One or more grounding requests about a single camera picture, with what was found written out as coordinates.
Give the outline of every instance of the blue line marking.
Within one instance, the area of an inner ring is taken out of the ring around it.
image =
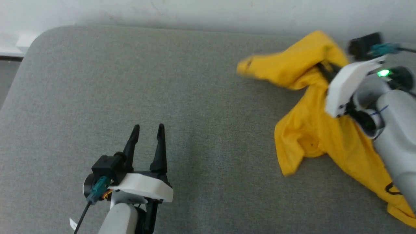
[[[380,111],[374,112],[374,113],[373,113],[373,114],[371,114],[370,116],[380,114],[380,113],[381,113],[382,111],[384,111],[384,110],[385,110],[388,106],[389,106],[389,105],[387,105],[387,106],[383,107]]]

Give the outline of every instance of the gray table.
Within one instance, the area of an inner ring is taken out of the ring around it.
[[[414,233],[328,156],[282,176],[274,126],[303,92],[235,68],[296,40],[134,27],[42,34],[0,111],[0,233],[70,233],[92,164],[140,124],[134,166],[148,169],[159,123],[175,195],[156,233]],[[108,208],[91,207],[80,233],[97,232]]]

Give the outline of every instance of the white tag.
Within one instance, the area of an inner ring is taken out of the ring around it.
[[[71,225],[71,228],[75,231],[78,224],[76,222],[74,222],[71,218],[69,218],[69,224]]]

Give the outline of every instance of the yellow fabric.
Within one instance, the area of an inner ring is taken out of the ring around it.
[[[371,140],[343,116],[325,113],[328,82],[314,67],[321,61],[339,66],[348,63],[343,51],[323,32],[316,31],[282,53],[255,55],[241,61],[240,75],[268,80],[292,90],[307,87],[298,104],[276,125],[277,159],[285,176],[296,172],[303,157],[327,153],[347,174],[388,202],[387,211],[416,228],[416,218],[402,195],[390,195],[384,188],[391,178]]]

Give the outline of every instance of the green light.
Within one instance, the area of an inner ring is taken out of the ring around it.
[[[388,76],[389,74],[390,74],[389,70],[381,70],[381,71],[377,72],[377,75],[379,77]]]

